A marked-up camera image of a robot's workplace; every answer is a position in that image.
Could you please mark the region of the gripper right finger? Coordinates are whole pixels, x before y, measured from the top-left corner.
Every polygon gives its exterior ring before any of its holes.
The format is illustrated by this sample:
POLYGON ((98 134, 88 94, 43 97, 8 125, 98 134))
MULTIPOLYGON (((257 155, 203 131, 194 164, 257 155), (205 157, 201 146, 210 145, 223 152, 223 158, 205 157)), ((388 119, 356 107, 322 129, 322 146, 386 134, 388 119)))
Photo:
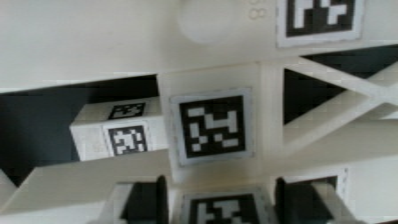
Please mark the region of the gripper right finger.
POLYGON ((349 209, 328 181, 276 181, 276 214, 280 224, 367 224, 349 209))

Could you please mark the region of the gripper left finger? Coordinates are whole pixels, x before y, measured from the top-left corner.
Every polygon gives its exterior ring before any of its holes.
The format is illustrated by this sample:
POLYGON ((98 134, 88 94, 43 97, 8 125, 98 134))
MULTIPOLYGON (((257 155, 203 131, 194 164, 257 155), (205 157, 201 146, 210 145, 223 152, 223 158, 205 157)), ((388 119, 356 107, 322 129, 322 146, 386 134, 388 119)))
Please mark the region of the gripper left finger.
POLYGON ((169 224, 168 179, 120 182, 98 218, 88 224, 169 224))

